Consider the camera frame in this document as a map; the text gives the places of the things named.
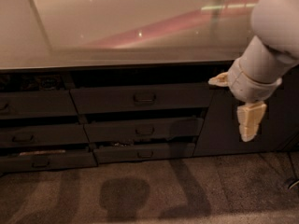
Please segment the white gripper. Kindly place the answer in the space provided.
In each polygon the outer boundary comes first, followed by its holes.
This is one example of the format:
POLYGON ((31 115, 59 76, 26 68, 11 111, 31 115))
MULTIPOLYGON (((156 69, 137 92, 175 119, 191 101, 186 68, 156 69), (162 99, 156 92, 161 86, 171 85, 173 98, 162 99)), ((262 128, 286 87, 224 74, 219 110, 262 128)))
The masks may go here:
POLYGON ((264 100, 268 99, 281 83, 281 77, 272 83, 254 81, 242 70, 239 59, 233 62, 228 72, 220 73, 208 81, 212 86, 228 86, 233 96, 245 103, 236 111, 239 132, 244 142, 249 142, 256 136, 267 108, 264 100))

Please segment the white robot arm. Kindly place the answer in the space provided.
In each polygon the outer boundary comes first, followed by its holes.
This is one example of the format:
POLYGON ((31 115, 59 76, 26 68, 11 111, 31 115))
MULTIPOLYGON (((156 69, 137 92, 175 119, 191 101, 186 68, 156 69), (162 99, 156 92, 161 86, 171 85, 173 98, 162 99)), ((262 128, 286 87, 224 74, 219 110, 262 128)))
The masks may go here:
POLYGON ((251 13, 254 37, 228 71, 208 83, 227 87, 243 105, 237 108, 242 140, 252 140, 263 119, 264 103, 299 62, 299 0, 259 0, 251 13))

